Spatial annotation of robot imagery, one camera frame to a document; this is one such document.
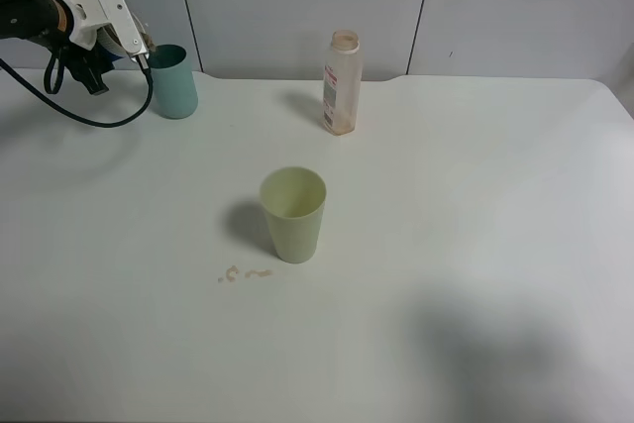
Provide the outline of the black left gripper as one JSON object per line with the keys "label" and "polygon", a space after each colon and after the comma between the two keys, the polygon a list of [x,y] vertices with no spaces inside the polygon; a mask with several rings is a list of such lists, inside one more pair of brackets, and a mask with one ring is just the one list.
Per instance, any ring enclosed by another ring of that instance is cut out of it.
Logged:
{"label": "black left gripper", "polygon": [[114,70],[112,56],[99,44],[88,51],[70,41],[75,27],[63,0],[1,0],[1,39],[27,40],[52,53],[67,53],[66,68],[90,95],[109,91],[103,75]]}

